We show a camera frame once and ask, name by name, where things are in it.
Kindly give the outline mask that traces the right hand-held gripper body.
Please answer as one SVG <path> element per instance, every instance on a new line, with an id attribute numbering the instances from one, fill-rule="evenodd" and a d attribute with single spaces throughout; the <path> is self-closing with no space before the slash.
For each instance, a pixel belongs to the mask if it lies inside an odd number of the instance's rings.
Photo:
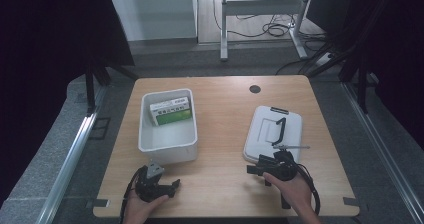
<path id="1" fill-rule="evenodd" d="M 259 167 L 281 181 L 292 180 L 297 174 L 308 180 L 310 174 L 307 169 L 294 161 L 290 149 L 300 149 L 300 146 L 277 145 L 277 152 L 273 153 L 273 158 L 277 160 L 276 164 L 266 164 L 259 162 Z"/>

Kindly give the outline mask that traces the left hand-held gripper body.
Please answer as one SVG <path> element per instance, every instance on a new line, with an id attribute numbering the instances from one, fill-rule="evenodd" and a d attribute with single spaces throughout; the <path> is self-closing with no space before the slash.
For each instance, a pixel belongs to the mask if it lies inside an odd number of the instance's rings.
<path id="1" fill-rule="evenodd" d="M 137 170 L 135 192 L 141 200 L 151 202 L 163 195 L 168 195 L 170 198 L 174 197 L 176 189 L 170 193 L 163 192 L 160 189 L 159 181 L 163 173 L 164 168 L 155 162 L 149 162 Z"/>

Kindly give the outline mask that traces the white lid with black handle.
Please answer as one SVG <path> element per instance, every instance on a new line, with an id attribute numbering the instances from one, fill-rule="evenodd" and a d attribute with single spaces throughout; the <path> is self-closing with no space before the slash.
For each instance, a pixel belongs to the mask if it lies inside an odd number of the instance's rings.
<path id="1" fill-rule="evenodd" d="M 287 146 L 294 161 L 299 161 L 303 119 L 284 109 L 258 106 L 253 114 L 244 146 L 244 158 L 256 163 L 259 155 L 272 157 L 278 145 Z"/>

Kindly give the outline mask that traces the person's left hand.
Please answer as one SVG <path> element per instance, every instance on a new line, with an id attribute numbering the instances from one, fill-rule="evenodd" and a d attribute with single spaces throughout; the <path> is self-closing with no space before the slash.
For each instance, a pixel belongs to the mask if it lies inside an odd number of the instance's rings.
<path id="1" fill-rule="evenodd" d="M 151 202 L 145 202 L 138 197 L 134 190 L 131 190 L 127 198 L 123 224 L 144 224 L 150 214 L 168 199 L 168 195 L 163 195 Z"/>

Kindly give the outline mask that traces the person's right hand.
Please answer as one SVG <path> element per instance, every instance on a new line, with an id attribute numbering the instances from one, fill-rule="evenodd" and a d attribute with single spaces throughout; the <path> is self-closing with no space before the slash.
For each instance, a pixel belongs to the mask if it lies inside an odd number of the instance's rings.
<path id="1" fill-rule="evenodd" d="M 306 216 L 314 213 L 311 205 L 312 193 L 300 174 L 297 174 L 289 181 L 281 181 L 267 172 L 263 174 L 263 177 L 280 190 L 283 198 L 295 210 L 298 216 Z"/>

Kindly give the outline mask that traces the white plastic storage box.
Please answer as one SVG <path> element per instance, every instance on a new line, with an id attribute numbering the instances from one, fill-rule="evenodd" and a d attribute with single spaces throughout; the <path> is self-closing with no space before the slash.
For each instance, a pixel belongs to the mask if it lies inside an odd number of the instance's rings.
<path id="1" fill-rule="evenodd" d="M 191 103 L 192 117 L 183 121 L 157 126 L 149 106 L 180 97 Z M 141 99 L 138 148 L 160 165 L 192 161 L 197 158 L 197 123 L 194 100 L 190 89 L 176 89 L 145 94 Z"/>

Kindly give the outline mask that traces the green and white carton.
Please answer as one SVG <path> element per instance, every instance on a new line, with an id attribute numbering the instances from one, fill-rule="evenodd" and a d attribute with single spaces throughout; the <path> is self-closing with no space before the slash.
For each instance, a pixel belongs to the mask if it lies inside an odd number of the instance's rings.
<path id="1" fill-rule="evenodd" d="M 180 97 L 153 103 L 149 110 L 157 126 L 183 121 L 192 117 L 191 103 L 187 97 Z"/>

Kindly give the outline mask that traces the dark floor plate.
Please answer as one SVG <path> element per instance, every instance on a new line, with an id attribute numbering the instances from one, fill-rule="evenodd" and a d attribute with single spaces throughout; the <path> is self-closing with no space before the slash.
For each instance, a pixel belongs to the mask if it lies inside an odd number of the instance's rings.
<path id="1" fill-rule="evenodd" d="M 111 119 L 109 117 L 98 118 L 91 129 L 90 140 L 104 140 L 109 129 Z"/>

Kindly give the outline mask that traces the black metal stand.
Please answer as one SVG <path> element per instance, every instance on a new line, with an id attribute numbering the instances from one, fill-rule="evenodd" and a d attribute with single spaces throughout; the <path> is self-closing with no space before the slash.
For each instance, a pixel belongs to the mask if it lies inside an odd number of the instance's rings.
<path id="1" fill-rule="evenodd" d="M 338 78 L 341 82 L 350 82 L 354 74 L 358 74 L 357 104 L 365 114 L 368 113 L 366 106 L 368 71 L 366 43 L 388 2 L 389 0 L 374 0 L 363 15 L 365 21 L 357 31 L 358 36 L 354 38 L 353 44 L 334 59 L 306 74 L 308 78 L 313 78 L 334 65 L 345 61 L 344 66 L 338 74 Z"/>
<path id="2" fill-rule="evenodd" d="M 129 77 L 132 80 L 137 80 L 139 78 L 137 74 L 131 72 L 130 70 L 127 70 L 121 65 L 118 65 L 103 58 L 97 59 L 91 56 L 86 64 L 85 71 L 88 116 L 92 115 L 97 107 L 95 102 L 94 80 L 97 80 L 101 87 L 108 86 L 111 83 L 111 77 L 107 72 L 108 67 L 123 74 L 126 77 Z"/>

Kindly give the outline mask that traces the black curtain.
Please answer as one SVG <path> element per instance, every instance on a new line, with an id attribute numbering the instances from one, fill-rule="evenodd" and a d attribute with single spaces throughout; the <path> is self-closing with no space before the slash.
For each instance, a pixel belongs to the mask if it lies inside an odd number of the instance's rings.
<path id="1" fill-rule="evenodd" d="M 349 45 L 374 0 L 353 0 Z M 424 150 L 424 0 L 389 0 L 367 43 L 377 96 Z"/>
<path id="2" fill-rule="evenodd" d="M 92 70 L 132 64 L 112 0 L 0 0 L 0 205 Z"/>

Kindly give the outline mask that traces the white cabinet panel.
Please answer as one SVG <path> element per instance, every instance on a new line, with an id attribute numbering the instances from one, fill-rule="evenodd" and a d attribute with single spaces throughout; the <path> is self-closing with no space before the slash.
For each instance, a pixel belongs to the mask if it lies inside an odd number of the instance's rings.
<path id="1" fill-rule="evenodd" d="M 128 41 L 198 36 L 197 0 L 112 0 Z"/>

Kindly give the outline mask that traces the aluminium floor rail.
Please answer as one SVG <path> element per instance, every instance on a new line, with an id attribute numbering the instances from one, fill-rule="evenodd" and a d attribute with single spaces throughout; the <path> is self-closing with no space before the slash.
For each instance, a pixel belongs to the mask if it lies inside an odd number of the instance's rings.
<path id="1" fill-rule="evenodd" d="M 419 200 L 418 195 L 413 189 L 411 183 L 401 172 L 401 169 L 397 165 L 393 155 L 390 153 L 382 139 L 382 136 L 379 134 L 369 115 L 366 114 L 357 103 L 357 94 L 355 93 L 354 89 L 346 83 L 342 83 L 341 87 L 346 93 L 354 112 L 364 127 L 365 132 L 367 133 L 368 138 L 372 143 L 372 146 L 374 147 L 383 166 L 390 176 L 407 210 L 412 216 L 414 223 L 424 224 L 424 205 Z"/>
<path id="2" fill-rule="evenodd" d="M 52 224 L 97 119 L 106 91 L 106 87 L 100 87 L 96 92 L 94 107 L 90 114 L 84 116 L 35 224 Z"/>

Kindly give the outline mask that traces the white metal desk frame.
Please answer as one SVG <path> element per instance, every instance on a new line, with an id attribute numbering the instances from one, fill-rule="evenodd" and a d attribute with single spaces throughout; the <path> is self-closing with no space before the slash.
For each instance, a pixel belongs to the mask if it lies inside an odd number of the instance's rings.
<path id="1" fill-rule="evenodd" d="M 240 0 L 221 2 L 220 59 L 228 60 L 227 18 L 236 15 L 294 15 L 296 19 L 289 26 L 289 34 L 301 60 L 307 53 L 299 39 L 299 30 L 309 0 Z"/>

